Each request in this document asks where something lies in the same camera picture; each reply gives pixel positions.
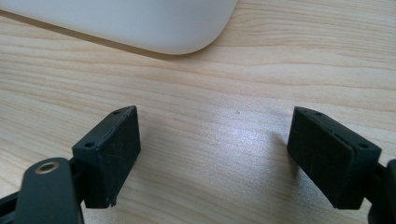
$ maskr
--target black mount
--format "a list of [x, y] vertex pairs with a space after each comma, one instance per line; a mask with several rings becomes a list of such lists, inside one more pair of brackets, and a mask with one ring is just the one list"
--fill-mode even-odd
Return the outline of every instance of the black mount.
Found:
[[371, 224], [396, 223], [396, 160], [378, 163], [381, 148], [314, 110], [295, 107], [288, 152], [334, 208], [372, 203]]
[[114, 206], [140, 152], [135, 106], [110, 113], [73, 146], [26, 170], [20, 192], [0, 200], [0, 224], [84, 223], [87, 208]]

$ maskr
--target black plastic part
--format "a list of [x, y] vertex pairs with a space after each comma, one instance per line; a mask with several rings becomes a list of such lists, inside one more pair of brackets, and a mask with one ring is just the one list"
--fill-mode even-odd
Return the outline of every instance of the black plastic part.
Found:
[[368, 215], [369, 224], [394, 224], [394, 217], [391, 213], [383, 213], [375, 205], [370, 208]]
[[385, 174], [385, 192], [387, 193], [393, 221], [396, 223], [396, 160], [388, 163], [387, 173]]
[[68, 160], [52, 158], [26, 170], [14, 223], [84, 223]]
[[110, 113], [73, 146], [74, 163], [87, 176], [88, 208], [115, 205], [120, 189], [140, 152], [135, 106]]
[[381, 149], [318, 111], [295, 107], [288, 151], [335, 208], [359, 209]]
[[18, 192], [0, 199], [0, 223], [10, 224], [15, 218], [15, 208], [17, 207]]
[[366, 176], [361, 186], [365, 189], [364, 196], [373, 204], [373, 212], [370, 214], [382, 214], [381, 217], [391, 217], [389, 198], [385, 189], [386, 175], [387, 168], [378, 164], [375, 170]]
[[89, 192], [87, 176], [83, 170], [78, 170], [76, 160], [72, 158], [69, 161], [70, 169], [72, 170], [73, 182], [76, 190], [78, 203], [81, 203]]

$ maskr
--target wooden table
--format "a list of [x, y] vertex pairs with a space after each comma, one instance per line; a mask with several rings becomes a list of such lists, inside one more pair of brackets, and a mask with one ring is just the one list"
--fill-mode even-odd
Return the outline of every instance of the wooden table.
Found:
[[370, 204], [333, 209], [286, 144], [299, 105], [396, 157], [396, 2], [240, 0], [182, 56], [0, 11], [0, 197], [127, 105], [142, 152], [117, 206], [86, 223], [364, 223]]

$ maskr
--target textured black surface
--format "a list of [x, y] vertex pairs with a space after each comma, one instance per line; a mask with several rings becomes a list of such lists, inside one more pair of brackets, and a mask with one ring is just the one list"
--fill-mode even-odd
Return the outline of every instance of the textured black surface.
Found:
[[140, 152], [135, 106], [110, 113], [73, 146], [75, 165], [88, 180], [88, 208], [115, 205]]
[[381, 149], [318, 111], [295, 107], [288, 151], [335, 208], [359, 209]]

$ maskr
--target light wooden surface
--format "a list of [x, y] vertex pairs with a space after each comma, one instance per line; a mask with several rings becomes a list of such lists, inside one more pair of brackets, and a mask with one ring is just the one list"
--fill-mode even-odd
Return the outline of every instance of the light wooden surface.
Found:
[[86, 223], [364, 223], [288, 157], [319, 110], [396, 158], [396, 2], [240, 0], [208, 48], [167, 56], [0, 11], [0, 197], [25, 169], [136, 105], [142, 152]]

